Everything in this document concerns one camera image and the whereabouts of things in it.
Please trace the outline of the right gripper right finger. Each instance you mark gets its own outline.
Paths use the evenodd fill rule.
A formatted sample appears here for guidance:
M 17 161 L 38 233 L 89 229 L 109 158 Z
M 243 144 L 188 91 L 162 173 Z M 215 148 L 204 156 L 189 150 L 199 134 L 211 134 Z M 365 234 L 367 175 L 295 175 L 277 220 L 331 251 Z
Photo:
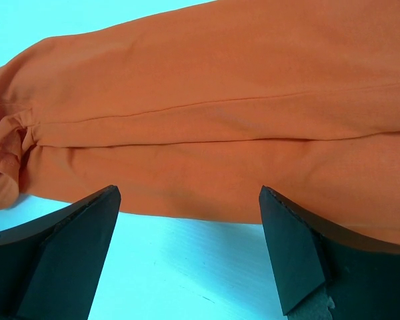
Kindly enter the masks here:
M 400 245 L 351 231 L 270 187 L 259 205 L 288 319 L 400 319 Z

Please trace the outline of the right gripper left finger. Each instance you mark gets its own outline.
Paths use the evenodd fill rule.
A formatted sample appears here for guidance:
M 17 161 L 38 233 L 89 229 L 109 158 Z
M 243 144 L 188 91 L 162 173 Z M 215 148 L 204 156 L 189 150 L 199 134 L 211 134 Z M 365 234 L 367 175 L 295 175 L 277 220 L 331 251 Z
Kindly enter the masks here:
M 110 185 L 0 231 L 0 319 L 87 319 L 120 204 Z

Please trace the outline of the orange t shirt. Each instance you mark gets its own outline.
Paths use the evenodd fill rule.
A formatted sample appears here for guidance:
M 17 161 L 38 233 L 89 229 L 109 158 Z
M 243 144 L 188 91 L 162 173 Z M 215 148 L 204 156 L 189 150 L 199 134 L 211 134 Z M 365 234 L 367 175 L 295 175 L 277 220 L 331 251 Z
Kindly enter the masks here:
M 0 67 L 0 209 L 107 185 L 124 212 L 236 223 L 267 185 L 400 245 L 400 1 L 214 1 Z

